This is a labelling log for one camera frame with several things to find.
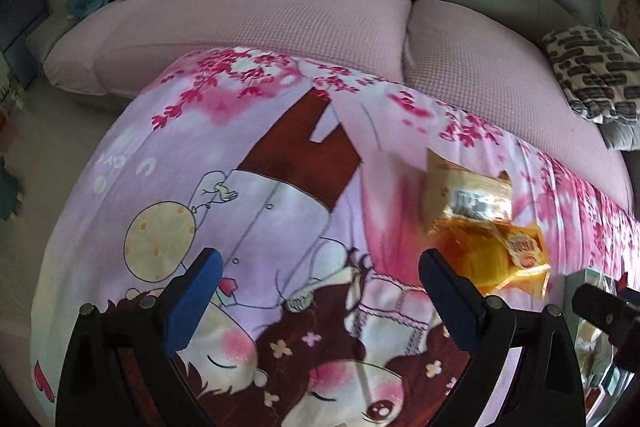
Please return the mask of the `yellow orange snack packet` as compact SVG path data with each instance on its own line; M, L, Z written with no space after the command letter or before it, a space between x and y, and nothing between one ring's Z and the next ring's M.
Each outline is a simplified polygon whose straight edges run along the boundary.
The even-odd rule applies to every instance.
M551 265L538 225L449 220L430 236L454 272L481 294L518 288L538 300L547 297Z

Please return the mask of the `gold beige wafer packet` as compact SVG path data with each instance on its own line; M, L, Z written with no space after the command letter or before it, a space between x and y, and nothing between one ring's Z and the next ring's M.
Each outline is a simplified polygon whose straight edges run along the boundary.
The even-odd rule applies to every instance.
M421 220L430 233L445 221L511 223L513 186L506 171L485 176L426 151Z

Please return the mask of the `green rimmed white tray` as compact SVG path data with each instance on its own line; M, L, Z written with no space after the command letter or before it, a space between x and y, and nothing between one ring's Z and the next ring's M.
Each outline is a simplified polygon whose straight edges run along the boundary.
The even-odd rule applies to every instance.
M574 339L586 405L586 425L601 426L632 381L632 374L614 365L615 348L608 335L578 317L572 298L582 284L596 286L639 308L639 294L626 285L626 277L616 281L604 273L586 268L565 277L564 317Z

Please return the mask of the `grey cushion under pillow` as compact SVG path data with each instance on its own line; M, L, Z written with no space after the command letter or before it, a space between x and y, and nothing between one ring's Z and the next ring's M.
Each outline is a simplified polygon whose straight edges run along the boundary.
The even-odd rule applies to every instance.
M602 117L597 121L605 145L611 150L633 152L640 148L639 117Z

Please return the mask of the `black white patterned pillow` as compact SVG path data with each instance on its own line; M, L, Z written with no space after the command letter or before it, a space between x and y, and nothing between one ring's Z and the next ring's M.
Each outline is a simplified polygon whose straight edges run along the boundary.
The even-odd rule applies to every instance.
M541 40L570 109L595 124L639 121L639 53L620 32L574 26Z

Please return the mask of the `pink cartoon print cloth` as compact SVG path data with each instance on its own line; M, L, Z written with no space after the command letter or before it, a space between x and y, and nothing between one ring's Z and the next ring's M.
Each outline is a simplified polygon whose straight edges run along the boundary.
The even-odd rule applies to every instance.
M639 225L514 134L401 84L251 48L179 58L126 108L49 239L32 304L48 416L79 308L136 305L221 254L177 364L219 426L422 426L456 383L418 277L428 153L511 179L555 277L639 278Z

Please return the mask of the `pink waffle sofa cover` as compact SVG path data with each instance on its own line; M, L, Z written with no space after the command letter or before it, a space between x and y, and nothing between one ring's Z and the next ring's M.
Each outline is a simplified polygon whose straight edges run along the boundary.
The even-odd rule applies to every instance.
M134 98L183 54L250 46L348 66L468 110L550 154L624 209L623 155L568 107L547 57L492 18L438 0L122 0L65 34L53 86Z

